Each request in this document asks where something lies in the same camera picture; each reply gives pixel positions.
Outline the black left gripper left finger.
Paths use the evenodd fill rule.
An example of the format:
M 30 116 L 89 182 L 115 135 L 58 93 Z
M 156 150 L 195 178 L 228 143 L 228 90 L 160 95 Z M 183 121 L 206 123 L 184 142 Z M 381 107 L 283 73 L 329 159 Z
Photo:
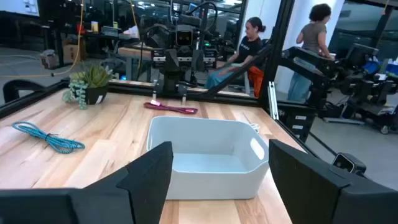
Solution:
M 82 189 L 2 190 L 1 223 L 159 223 L 173 158 L 166 141 Z

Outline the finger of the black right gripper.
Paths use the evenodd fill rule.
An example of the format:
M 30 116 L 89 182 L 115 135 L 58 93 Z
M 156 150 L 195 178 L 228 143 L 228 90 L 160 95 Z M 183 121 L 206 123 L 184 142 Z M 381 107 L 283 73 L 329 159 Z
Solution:
M 201 86 L 201 84 L 198 83 L 197 78 L 195 76 L 195 72 L 200 71 L 202 72 L 204 69 L 203 65 L 203 58 L 204 58 L 204 53 L 202 50 L 193 50 L 191 56 L 187 57 L 187 61 L 191 63 L 190 65 L 190 80 L 186 80 L 185 82 L 188 83 L 192 87 L 197 87 Z
M 167 49 L 165 51 L 164 91 L 168 93 L 178 92 L 177 85 L 179 80 L 180 65 L 177 51 L 175 49 Z

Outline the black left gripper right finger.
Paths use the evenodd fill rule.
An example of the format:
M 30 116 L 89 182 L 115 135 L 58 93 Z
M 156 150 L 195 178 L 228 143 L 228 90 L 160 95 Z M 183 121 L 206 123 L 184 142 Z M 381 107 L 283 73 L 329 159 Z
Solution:
M 397 224 L 397 191 L 272 139 L 269 166 L 292 223 Z

